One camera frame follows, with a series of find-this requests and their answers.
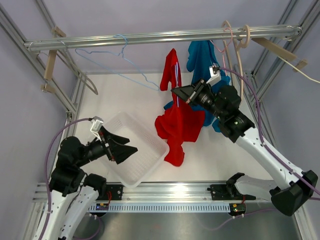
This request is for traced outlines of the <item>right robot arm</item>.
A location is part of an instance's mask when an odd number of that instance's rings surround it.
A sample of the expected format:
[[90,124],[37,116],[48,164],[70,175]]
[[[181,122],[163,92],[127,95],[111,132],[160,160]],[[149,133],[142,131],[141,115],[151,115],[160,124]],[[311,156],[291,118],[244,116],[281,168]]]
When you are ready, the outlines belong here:
[[240,109],[241,98],[231,85],[216,93],[204,80],[171,90],[187,104],[203,107],[219,120],[221,133],[249,153],[271,176],[271,180],[249,177],[243,173],[226,186],[232,199],[250,195],[272,202],[285,216],[292,216],[317,191],[317,174],[304,171],[286,159],[261,134]]

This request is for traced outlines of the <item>blue wire hanger with shirt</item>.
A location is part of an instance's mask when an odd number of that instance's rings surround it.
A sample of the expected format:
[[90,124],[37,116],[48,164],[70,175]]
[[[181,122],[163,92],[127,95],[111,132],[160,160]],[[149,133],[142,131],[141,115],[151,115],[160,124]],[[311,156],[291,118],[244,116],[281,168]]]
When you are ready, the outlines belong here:
[[[180,66],[179,66],[179,62],[177,61],[174,65],[174,74],[175,74],[175,83],[176,83],[176,88],[179,87],[181,85],[180,83]],[[176,96],[176,106],[179,108],[180,107],[180,100],[179,97]]]

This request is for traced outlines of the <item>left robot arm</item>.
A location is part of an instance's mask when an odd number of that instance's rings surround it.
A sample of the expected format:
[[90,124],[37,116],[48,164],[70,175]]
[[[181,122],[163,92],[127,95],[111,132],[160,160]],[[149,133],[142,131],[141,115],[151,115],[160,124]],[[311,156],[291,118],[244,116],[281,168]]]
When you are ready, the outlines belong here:
[[75,136],[65,138],[57,154],[55,169],[47,184],[47,204],[35,240],[71,240],[91,204],[110,192],[105,177],[86,174],[82,166],[107,157],[121,164],[138,152],[130,140],[101,127],[91,142],[82,144]]

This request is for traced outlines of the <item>red t shirt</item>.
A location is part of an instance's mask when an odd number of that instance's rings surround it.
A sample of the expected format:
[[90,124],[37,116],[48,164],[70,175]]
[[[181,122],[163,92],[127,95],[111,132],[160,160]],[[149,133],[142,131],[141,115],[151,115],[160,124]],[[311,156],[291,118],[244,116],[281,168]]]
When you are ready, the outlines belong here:
[[[179,63],[176,50],[173,48],[166,56],[160,90],[168,91],[169,87],[176,88],[175,64]],[[181,70],[179,68],[180,86],[182,86]],[[205,120],[204,111],[194,111],[190,105],[179,99],[176,106],[176,95],[172,94],[172,106],[166,107],[164,114],[159,115],[154,122],[157,134],[166,140],[169,152],[164,160],[175,167],[184,162],[184,142],[197,141]]]

